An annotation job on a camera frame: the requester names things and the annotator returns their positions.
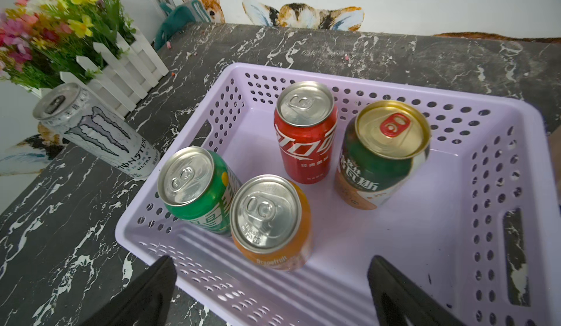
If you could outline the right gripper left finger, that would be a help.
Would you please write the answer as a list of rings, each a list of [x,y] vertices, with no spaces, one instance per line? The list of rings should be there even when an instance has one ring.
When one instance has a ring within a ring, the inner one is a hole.
[[[172,258],[160,257],[83,324],[165,325],[176,280]]]

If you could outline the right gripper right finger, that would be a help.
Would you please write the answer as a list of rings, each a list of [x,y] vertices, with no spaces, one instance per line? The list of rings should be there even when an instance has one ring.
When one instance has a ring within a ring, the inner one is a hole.
[[[380,255],[372,258],[367,278],[380,325],[463,324]]]

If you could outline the green Sprite can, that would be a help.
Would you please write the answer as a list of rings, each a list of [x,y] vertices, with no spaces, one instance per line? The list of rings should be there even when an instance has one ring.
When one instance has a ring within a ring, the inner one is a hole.
[[[230,209],[242,184],[215,152],[191,146],[174,153],[157,181],[168,211],[217,235],[231,235]]]

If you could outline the orange soda can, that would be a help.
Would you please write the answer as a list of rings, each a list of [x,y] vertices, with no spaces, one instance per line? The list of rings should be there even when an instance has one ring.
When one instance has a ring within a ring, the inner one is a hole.
[[[283,271],[299,269],[312,253],[312,213],[305,193],[279,175],[258,175],[234,196],[233,241],[251,262]]]

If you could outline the green gold-top beer can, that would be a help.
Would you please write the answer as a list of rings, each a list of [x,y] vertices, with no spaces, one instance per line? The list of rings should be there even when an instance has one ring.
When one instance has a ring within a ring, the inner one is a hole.
[[[382,206],[430,154],[426,117],[404,102],[382,100],[349,122],[335,175],[335,189],[350,206]]]

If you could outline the white Monster energy can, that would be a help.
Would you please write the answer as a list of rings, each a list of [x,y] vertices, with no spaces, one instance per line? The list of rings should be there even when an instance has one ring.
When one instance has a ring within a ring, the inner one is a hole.
[[[134,179],[145,180],[159,163],[154,146],[77,83],[48,92],[35,106],[33,117]]]

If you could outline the red Coca-Cola can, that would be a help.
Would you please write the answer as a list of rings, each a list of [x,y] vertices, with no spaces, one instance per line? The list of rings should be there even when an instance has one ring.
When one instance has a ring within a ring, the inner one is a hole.
[[[300,184],[315,184],[328,175],[337,107],[324,84],[302,81],[285,88],[274,111],[274,127],[290,178]]]

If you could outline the colourful flowers white fence planter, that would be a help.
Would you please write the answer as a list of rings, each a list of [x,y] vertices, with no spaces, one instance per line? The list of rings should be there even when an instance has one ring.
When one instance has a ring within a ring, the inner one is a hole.
[[[153,0],[15,0],[1,11],[1,79],[37,97],[77,83],[126,116],[169,72],[135,4]]]

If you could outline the teal plush toy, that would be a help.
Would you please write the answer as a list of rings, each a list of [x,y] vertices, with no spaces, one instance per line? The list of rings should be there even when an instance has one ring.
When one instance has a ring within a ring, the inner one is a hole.
[[[166,19],[159,26],[154,40],[154,49],[160,50],[166,43],[188,23],[210,23],[211,18],[205,11],[201,1],[188,0],[172,8],[168,3],[161,2],[159,7],[165,12]]]

